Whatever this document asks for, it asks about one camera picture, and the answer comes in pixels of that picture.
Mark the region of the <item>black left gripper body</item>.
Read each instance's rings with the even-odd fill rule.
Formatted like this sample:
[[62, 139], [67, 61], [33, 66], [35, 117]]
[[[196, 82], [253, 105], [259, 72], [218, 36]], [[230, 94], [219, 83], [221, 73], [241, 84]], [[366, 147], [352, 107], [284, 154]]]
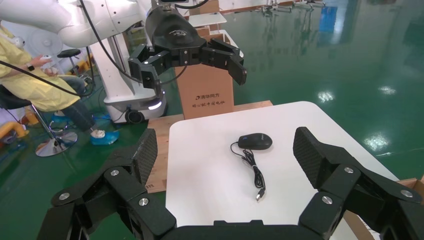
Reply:
[[207, 46], [207, 41], [176, 9], [158, 6], [150, 10], [145, 29], [154, 53], [167, 52], [165, 62], [170, 67], [201, 63], [201, 49]]

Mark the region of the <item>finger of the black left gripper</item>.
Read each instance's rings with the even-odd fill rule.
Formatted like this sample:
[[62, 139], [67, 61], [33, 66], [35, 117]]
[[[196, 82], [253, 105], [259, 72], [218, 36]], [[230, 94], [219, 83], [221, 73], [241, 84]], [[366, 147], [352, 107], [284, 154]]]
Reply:
[[145, 89], [160, 89], [159, 76], [172, 67], [169, 51], [164, 50], [152, 55], [154, 53], [147, 45], [140, 44], [128, 59], [131, 77], [142, 83]]
[[199, 60], [203, 65], [227, 70], [232, 79], [242, 86], [247, 80], [247, 69], [240, 49], [223, 40], [212, 38], [199, 49]]

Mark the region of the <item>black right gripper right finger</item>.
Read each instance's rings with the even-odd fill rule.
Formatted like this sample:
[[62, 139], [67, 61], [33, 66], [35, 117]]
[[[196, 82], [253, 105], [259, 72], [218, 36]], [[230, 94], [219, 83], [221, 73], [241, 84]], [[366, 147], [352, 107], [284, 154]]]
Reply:
[[348, 211], [382, 240], [423, 239], [423, 199], [415, 190], [365, 168], [304, 126], [295, 130], [293, 155], [317, 191], [299, 217], [301, 227], [327, 240]]

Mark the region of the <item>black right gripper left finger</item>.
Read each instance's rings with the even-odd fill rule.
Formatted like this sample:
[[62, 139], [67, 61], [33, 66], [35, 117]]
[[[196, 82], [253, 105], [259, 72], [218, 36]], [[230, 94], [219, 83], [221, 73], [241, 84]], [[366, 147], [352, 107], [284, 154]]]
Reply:
[[134, 145], [116, 149], [97, 172], [57, 192], [37, 238], [87, 240], [101, 221], [118, 214], [136, 239], [162, 239], [177, 221], [146, 189], [157, 156], [156, 131], [148, 128]]

